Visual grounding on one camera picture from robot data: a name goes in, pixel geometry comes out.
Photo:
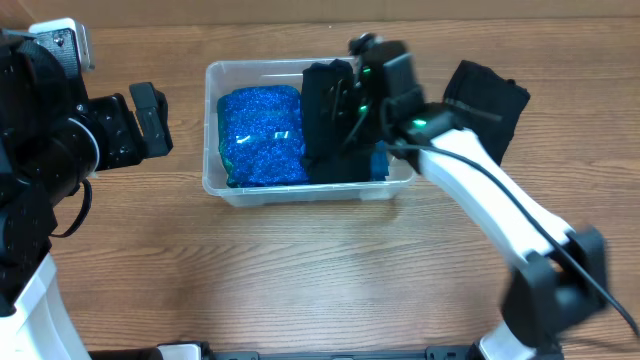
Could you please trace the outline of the small black garment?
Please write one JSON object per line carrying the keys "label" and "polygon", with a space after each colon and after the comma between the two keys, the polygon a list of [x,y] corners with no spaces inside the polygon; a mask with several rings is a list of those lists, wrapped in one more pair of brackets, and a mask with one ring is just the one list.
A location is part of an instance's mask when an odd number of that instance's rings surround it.
{"label": "small black garment", "polygon": [[303,71],[301,164],[312,184],[371,181],[372,152],[344,148],[358,114],[349,95],[353,81],[352,65],[339,59],[316,62]]}

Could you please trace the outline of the blue denim jeans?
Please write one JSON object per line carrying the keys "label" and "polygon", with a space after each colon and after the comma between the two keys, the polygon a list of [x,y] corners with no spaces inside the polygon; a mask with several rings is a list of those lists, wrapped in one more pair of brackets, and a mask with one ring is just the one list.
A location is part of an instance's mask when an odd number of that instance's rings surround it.
{"label": "blue denim jeans", "polygon": [[375,144],[370,161],[371,181],[385,181],[389,175],[389,160],[383,141]]}

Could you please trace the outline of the clear plastic storage bin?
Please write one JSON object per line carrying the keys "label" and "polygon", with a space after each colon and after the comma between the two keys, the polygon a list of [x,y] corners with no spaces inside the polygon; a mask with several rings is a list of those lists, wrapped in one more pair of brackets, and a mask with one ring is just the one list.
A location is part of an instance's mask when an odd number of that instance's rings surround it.
{"label": "clear plastic storage bin", "polygon": [[411,166],[389,156],[389,175],[384,181],[299,186],[230,188],[219,154],[218,100],[234,90],[271,85],[302,87],[303,71],[314,63],[329,64],[332,58],[278,60],[227,60],[210,64],[205,74],[204,150],[202,186],[234,207],[275,203],[333,200],[388,200],[416,180]]}

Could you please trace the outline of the large black garment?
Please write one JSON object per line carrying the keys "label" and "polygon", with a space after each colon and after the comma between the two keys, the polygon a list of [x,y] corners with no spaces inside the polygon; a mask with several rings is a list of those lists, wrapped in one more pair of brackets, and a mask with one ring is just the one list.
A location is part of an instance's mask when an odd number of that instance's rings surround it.
{"label": "large black garment", "polygon": [[500,165],[530,98],[527,89],[513,79],[462,60],[444,91],[443,102],[469,114],[469,128]]}

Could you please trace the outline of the blue sequin garment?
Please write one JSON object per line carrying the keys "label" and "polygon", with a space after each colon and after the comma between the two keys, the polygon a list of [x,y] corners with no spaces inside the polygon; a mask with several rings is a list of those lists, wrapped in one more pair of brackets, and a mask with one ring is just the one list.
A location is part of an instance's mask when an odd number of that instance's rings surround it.
{"label": "blue sequin garment", "polygon": [[218,150],[230,188],[303,185],[301,95],[287,85],[245,87],[221,97]]}

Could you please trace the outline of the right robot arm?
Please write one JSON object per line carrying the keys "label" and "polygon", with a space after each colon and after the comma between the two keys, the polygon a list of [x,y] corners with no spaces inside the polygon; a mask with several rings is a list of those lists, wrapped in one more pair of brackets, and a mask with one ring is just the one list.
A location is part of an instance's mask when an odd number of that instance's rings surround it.
{"label": "right robot arm", "polygon": [[502,169],[529,93],[488,67],[462,61],[438,102],[427,102],[412,54],[372,33],[353,39],[352,88],[361,117],[350,148],[382,142],[440,187],[504,258],[510,284],[501,323],[455,355],[466,359],[559,359],[560,335],[612,302],[605,242],[544,209]]}

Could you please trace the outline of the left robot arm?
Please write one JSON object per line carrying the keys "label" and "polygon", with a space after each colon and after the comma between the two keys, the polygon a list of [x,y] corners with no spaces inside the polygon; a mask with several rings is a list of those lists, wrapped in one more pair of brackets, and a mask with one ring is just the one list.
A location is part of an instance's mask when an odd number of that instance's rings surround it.
{"label": "left robot arm", "polygon": [[173,147],[165,95],[151,83],[128,96],[90,98],[86,30],[71,20],[1,33],[1,355],[87,359],[65,308],[51,242],[55,207],[89,178],[136,166]]}

